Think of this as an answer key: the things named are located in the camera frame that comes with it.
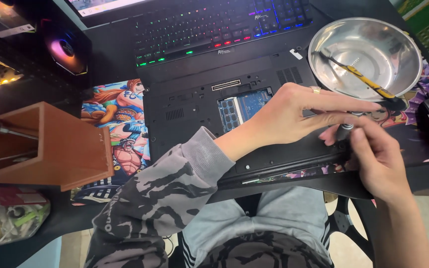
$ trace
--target mechanical keyboard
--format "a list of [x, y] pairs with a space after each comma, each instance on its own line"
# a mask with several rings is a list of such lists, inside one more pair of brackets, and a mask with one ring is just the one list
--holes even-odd
[[308, 26], [308, 0], [192, 0], [134, 18], [137, 67], [220, 50]]

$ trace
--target laptop vent grille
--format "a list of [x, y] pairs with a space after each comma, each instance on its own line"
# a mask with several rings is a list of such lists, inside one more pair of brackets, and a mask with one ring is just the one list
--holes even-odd
[[284, 70], [278, 70], [276, 72], [277, 78], [279, 79], [279, 82], [281, 85], [292, 82], [292, 83], [302, 83], [302, 77], [299, 74], [299, 71], [297, 70], [297, 67], [292, 67], [290, 69], [284, 69]]
[[173, 110], [173, 111], [168, 111], [168, 112], [165, 113], [165, 115], [166, 115], [166, 120], [167, 121], [171, 121], [171, 120], [175, 120], [175, 119], [178, 119], [178, 118], [182, 118], [182, 117], [184, 117], [183, 108], [176, 109], [176, 110]]

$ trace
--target floor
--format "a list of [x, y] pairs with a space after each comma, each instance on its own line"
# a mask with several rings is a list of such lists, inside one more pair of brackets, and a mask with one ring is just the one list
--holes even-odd
[[[429, 197], [415, 197], [415, 199], [420, 207], [429, 238]], [[325, 204], [329, 214], [334, 212], [336, 205], [337, 201]], [[360, 218], [351, 202], [349, 203], [349, 211], [354, 226], [361, 235], [366, 237]], [[91, 235], [92, 229], [63, 236], [60, 268], [83, 267]], [[176, 235], [173, 235], [170, 240], [175, 247], [178, 245]], [[171, 252], [172, 248], [170, 241], [165, 239], [165, 251]], [[372, 268], [373, 266], [361, 249], [344, 234], [332, 234], [330, 255], [337, 268]]]

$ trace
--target yellow toothbrush handle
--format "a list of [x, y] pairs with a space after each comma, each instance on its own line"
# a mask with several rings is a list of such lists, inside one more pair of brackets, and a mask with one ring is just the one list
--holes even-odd
[[363, 76], [363, 74], [361, 74], [361, 72], [359, 72], [357, 69], [354, 68], [354, 66], [341, 66], [343, 69], [345, 69], [346, 71], [348, 71], [349, 73], [357, 76], [360, 80], [362, 80], [362, 82], [366, 83], [368, 86], [370, 86], [373, 90], [375, 90], [378, 94], [382, 95], [382, 97], [387, 98], [387, 99], [393, 99], [395, 98], [395, 95], [391, 94], [390, 92], [388, 92], [388, 90], [384, 89], [383, 87], [375, 84], [374, 82], [372, 82], [372, 80], [368, 79], [367, 77]]

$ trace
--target camouflage hoodie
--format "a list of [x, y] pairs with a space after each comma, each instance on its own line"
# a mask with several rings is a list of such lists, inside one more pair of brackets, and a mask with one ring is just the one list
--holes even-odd
[[[86, 268], [167, 268], [162, 236], [183, 230], [235, 162], [202, 127], [130, 179], [94, 218]], [[215, 247], [203, 268], [329, 267], [305, 243], [285, 234], [244, 234]]]

